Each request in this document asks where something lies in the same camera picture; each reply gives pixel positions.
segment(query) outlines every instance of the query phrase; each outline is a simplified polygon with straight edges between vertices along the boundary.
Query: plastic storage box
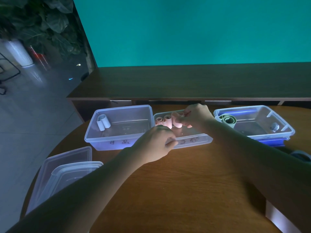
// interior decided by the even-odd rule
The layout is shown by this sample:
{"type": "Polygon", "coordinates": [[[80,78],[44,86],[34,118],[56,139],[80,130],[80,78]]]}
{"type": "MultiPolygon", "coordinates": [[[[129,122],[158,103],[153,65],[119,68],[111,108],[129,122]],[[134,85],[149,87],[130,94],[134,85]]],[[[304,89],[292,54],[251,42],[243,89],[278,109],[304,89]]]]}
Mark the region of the plastic storage box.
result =
{"type": "Polygon", "coordinates": [[[235,130],[271,146],[289,140],[295,133],[282,117],[265,105],[217,109],[214,111],[215,119],[221,122],[219,116],[222,114],[230,114],[237,119],[235,130]]]}
{"type": "MultiPolygon", "coordinates": [[[[171,115],[173,111],[164,112],[164,113],[157,113],[153,116],[153,120],[155,120],[157,117],[164,117],[165,115],[171,115]]],[[[187,128],[186,126],[182,126],[181,128],[177,128],[173,125],[171,129],[175,136],[176,140],[178,141],[178,144],[174,147],[174,149],[178,148],[184,148],[184,147],[190,147],[195,145],[204,145],[211,143],[213,141],[213,138],[209,135],[206,135],[205,133],[200,133],[196,129],[187,128]]]]}
{"type": "Polygon", "coordinates": [[[100,161],[79,162],[55,168],[37,201],[39,206],[48,198],[103,165],[100,161]]]}
{"type": "Polygon", "coordinates": [[[96,110],[84,140],[96,150],[117,150],[132,146],[139,137],[155,126],[149,105],[135,105],[96,110]],[[105,114],[110,128],[100,131],[97,118],[105,114]]]}
{"type": "Polygon", "coordinates": [[[92,160],[91,146],[68,151],[68,152],[47,158],[43,162],[40,168],[32,195],[29,200],[26,214],[28,214],[30,211],[32,211],[38,206],[37,201],[55,168],[63,164],[86,162],[86,161],[91,161],[91,160],[92,160]]]}

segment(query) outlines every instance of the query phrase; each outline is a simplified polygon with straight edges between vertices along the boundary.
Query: green wall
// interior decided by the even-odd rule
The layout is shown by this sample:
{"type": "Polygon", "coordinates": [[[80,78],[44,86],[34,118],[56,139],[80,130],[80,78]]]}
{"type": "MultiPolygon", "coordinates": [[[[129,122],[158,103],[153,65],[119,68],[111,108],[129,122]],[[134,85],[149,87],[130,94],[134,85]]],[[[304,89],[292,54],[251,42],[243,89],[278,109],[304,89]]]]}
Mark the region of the green wall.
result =
{"type": "Polygon", "coordinates": [[[311,61],[311,0],[74,0],[99,67],[311,61]]]}

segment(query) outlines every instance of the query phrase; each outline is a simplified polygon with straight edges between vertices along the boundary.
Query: green paper roll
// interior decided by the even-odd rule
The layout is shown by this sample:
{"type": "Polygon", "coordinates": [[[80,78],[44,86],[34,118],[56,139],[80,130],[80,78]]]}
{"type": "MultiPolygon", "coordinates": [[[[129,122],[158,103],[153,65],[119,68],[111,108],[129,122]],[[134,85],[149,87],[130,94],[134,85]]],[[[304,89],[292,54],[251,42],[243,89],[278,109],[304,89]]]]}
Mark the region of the green paper roll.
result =
{"type": "Polygon", "coordinates": [[[229,125],[230,127],[234,128],[236,124],[236,118],[230,114],[222,114],[219,116],[222,123],[229,125]]]}

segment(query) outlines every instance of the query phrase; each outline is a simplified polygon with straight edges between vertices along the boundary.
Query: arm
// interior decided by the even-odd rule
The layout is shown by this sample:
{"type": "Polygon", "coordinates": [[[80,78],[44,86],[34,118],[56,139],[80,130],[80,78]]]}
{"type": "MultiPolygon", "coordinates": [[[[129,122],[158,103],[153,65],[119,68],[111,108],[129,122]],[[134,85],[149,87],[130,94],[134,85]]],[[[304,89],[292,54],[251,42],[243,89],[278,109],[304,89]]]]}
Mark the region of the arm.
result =
{"type": "Polygon", "coordinates": [[[224,155],[301,232],[310,232],[311,165],[214,119],[206,105],[190,105],[178,122],[210,135],[224,155]]]}
{"type": "Polygon", "coordinates": [[[66,232],[87,233],[123,182],[140,166],[156,161],[178,143],[164,126],[150,129],[136,143],[122,150],[112,161],[64,188],[7,233],[66,232]]]}

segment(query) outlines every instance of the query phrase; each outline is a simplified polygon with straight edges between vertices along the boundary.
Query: gray floor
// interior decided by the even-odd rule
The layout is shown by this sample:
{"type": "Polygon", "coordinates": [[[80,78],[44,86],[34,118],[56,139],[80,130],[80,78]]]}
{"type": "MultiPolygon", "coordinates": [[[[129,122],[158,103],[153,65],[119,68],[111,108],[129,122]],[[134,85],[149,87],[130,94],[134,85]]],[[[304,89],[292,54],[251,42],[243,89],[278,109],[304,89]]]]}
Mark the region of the gray floor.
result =
{"type": "Polygon", "coordinates": [[[40,66],[21,70],[1,85],[8,90],[0,95],[0,233],[19,220],[29,185],[45,158],[82,124],[66,96],[87,72],[83,56],[48,71],[40,66]]]}

